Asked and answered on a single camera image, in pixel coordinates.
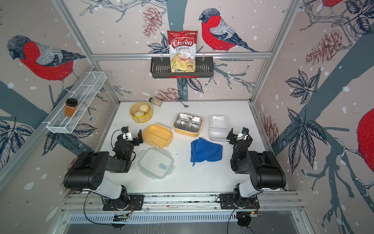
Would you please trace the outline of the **yellow bamboo steamer basket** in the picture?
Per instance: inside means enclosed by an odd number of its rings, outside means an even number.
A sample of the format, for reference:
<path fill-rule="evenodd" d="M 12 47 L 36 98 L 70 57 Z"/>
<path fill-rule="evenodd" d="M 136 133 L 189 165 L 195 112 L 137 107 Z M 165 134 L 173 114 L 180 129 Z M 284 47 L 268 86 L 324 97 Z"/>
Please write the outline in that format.
<path fill-rule="evenodd" d="M 150 104 L 139 102 L 130 108 L 130 116 L 137 123 L 145 123 L 153 117 L 153 110 Z"/>

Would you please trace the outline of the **yellow lunch box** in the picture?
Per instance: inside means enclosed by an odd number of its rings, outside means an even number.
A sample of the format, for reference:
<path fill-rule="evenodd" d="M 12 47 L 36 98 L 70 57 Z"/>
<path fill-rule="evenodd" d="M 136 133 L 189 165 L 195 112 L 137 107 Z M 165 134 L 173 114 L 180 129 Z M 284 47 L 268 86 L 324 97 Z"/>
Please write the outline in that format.
<path fill-rule="evenodd" d="M 203 119 L 194 115 L 181 113 L 177 115 L 173 128 L 185 136 L 198 137 L 202 129 Z"/>

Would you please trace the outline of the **white bun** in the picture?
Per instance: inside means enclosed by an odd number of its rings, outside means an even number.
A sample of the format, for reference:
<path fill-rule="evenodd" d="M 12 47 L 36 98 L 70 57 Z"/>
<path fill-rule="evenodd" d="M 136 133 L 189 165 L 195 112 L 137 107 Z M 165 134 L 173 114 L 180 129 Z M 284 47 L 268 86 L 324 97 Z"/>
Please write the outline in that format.
<path fill-rule="evenodd" d="M 135 117 L 140 118 L 146 115 L 146 113 L 142 110 L 137 110 L 134 114 Z"/>
<path fill-rule="evenodd" d="M 142 112 L 144 112 L 144 113 L 148 113 L 149 112 L 149 109 L 150 109 L 150 107 L 149 107 L 149 105 L 148 104 L 141 104 L 140 106 L 139 106 L 139 111 L 142 111 Z"/>

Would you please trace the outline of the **small spice jar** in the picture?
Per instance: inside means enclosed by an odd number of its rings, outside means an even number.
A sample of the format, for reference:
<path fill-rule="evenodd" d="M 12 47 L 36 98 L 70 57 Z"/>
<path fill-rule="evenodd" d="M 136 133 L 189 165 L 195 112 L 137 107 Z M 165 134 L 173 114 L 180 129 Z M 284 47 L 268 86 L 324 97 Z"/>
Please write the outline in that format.
<path fill-rule="evenodd" d="M 155 97 L 151 97 L 151 98 L 149 99 L 149 102 L 150 102 L 151 104 L 157 106 L 157 107 L 161 107 L 162 104 L 163 104 L 161 100 L 159 100 L 159 99 L 157 99 L 157 98 L 155 98 Z"/>

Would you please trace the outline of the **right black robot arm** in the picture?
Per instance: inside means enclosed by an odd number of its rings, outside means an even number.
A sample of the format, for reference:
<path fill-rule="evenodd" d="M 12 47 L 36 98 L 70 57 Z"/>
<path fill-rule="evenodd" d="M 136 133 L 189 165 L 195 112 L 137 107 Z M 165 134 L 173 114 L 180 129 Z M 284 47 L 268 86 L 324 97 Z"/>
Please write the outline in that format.
<path fill-rule="evenodd" d="M 237 135 L 231 129 L 227 135 L 229 144 L 233 146 L 230 166 L 236 174 L 248 174 L 249 179 L 238 183 L 233 190 L 234 204 L 248 205 L 250 200 L 263 192 L 264 189 L 283 189 L 286 176 L 271 151 L 250 151 L 253 138 L 248 128 L 242 128 Z"/>

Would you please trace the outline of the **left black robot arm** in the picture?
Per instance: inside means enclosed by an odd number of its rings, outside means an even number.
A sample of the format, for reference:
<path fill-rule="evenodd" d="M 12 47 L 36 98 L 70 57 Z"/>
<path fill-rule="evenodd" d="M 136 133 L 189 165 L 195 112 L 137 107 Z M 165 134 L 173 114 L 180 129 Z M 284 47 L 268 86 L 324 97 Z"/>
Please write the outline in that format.
<path fill-rule="evenodd" d="M 113 145 L 113 157 L 108 151 L 80 154 L 66 173 L 63 185 L 74 191 L 101 196 L 104 211 L 140 211 L 143 195 L 129 195 L 124 185 L 105 177 L 105 172 L 128 173 L 136 158 L 134 147 L 143 143 L 142 131 L 135 137 L 131 135 L 128 126 L 122 127 L 120 131 Z"/>

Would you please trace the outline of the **yellow lunch box lid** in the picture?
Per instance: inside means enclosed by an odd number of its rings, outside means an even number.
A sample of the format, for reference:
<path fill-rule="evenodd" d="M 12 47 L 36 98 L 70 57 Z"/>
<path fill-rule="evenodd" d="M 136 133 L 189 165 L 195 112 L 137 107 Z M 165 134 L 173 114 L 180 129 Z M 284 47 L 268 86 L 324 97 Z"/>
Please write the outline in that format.
<path fill-rule="evenodd" d="M 156 148 L 169 147 L 173 141 L 173 133 L 170 128 L 159 123 L 148 126 L 142 133 L 145 143 Z"/>

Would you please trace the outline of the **blue cleaning cloth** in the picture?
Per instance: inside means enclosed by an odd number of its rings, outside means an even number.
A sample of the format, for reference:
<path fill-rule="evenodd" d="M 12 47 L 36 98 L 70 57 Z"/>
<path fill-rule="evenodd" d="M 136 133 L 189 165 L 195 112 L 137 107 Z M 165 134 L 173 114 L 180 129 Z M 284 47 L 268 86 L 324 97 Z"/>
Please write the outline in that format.
<path fill-rule="evenodd" d="M 223 146 L 203 138 L 198 138 L 191 142 L 191 163 L 201 163 L 204 161 L 220 161 L 223 156 Z"/>

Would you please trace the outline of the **right white bun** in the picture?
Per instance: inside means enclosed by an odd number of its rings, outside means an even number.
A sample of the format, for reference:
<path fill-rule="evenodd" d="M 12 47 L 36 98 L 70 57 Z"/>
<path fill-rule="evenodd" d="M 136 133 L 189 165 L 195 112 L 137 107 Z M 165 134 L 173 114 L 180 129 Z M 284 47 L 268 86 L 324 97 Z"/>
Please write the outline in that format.
<path fill-rule="evenodd" d="M 149 109 L 150 109 L 150 107 L 149 107 L 149 105 L 148 104 L 141 104 L 140 106 L 139 106 L 139 111 L 142 111 L 142 112 L 144 112 L 144 113 L 148 113 L 149 112 Z"/>

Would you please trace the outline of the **orange jar black lid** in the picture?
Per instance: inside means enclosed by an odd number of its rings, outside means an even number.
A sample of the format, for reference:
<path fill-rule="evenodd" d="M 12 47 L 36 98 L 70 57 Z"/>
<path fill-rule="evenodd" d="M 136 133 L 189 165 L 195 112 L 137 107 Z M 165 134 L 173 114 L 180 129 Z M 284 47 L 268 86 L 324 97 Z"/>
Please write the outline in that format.
<path fill-rule="evenodd" d="M 65 102 L 64 116 L 72 118 L 78 107 L 78 100 L 75 98 L 68 98 Z"/>

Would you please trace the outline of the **red cassava chips bag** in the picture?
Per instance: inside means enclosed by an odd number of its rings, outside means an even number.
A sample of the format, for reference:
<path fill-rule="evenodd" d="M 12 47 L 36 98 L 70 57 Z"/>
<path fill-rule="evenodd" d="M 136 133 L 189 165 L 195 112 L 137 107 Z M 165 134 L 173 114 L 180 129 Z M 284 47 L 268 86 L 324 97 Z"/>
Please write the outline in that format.
<path fill-rule="evenodd" d="M 168 31 L 171 72 L 195 72 L 197 31 Z"/>

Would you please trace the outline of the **left white bun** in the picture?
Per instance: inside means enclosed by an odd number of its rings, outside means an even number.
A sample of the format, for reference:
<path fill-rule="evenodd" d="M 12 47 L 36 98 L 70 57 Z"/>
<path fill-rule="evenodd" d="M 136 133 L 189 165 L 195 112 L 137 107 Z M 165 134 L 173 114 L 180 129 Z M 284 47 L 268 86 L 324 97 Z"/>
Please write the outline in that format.
<path fill-rule="evenodd" d="M 137 110 L 134 114 L 135 117 L 140 118 L 146 115 L 146 113 L 142 110 Z"/>

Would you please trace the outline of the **clear lunch box lid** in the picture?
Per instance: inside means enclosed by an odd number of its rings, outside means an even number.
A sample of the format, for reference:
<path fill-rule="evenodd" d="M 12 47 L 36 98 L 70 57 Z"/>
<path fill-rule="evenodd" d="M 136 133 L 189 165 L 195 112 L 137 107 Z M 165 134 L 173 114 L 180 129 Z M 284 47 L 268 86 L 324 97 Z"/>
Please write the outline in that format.
<path fill-rule="evenodd" d="M 174 159 L 157 148 L 146 150 L 138 161 L 139 171 L 151 179 L 164 179 L 174 170 Z"/>

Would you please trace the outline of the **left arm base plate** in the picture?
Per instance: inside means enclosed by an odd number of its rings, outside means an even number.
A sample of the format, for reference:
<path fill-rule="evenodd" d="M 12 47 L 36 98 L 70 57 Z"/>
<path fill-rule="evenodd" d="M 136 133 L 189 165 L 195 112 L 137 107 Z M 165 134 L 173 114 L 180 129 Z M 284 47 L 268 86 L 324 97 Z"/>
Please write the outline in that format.
<path fill-rule="evenodd" d="M 126 195 L 118 199 L 103 199 L 103 211 L 141 211 L 144 195 Z"/>

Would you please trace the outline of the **clear plastic lunch box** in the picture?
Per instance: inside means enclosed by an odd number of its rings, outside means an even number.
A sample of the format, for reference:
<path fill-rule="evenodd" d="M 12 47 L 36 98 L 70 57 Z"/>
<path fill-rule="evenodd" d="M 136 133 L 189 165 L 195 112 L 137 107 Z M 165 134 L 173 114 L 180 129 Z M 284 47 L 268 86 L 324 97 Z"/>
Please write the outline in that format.
<path fill-rule="evenodd" d="M 208 138 L 214 142 L 224 142 L 229 133 L 228 117 L 224 115 L 210 115 L 208 122 Z"/>

